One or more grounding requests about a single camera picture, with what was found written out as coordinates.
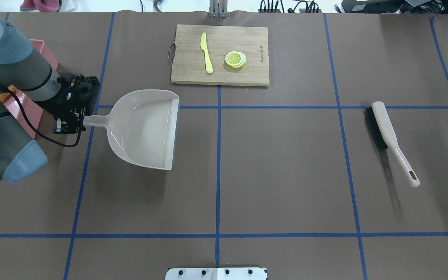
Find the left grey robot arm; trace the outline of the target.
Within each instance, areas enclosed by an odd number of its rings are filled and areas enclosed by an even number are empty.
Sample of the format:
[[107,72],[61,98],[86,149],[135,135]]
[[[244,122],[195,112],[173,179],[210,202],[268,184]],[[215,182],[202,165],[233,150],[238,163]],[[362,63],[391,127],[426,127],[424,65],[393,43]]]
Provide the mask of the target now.
[[[0,18],[0,94],[11,95],[29,122],[14,86],[57,122],[54,133],[76,134],[76,147],[101,89],[96,76],[57,72],[12,23]],[[0,182],[15,185],[48,162],[43,149],[0,101]]]

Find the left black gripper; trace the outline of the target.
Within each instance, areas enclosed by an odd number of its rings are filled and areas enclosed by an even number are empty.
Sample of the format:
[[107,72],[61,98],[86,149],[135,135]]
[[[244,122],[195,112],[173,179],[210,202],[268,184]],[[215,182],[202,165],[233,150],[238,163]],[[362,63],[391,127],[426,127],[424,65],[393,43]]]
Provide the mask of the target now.
[[94,113],[101,83],[96,76],[59,75],[57,81],[60,89],[55,96],[45,101],[45,110],[56,121],[54,134],[77,134],[84,116]]

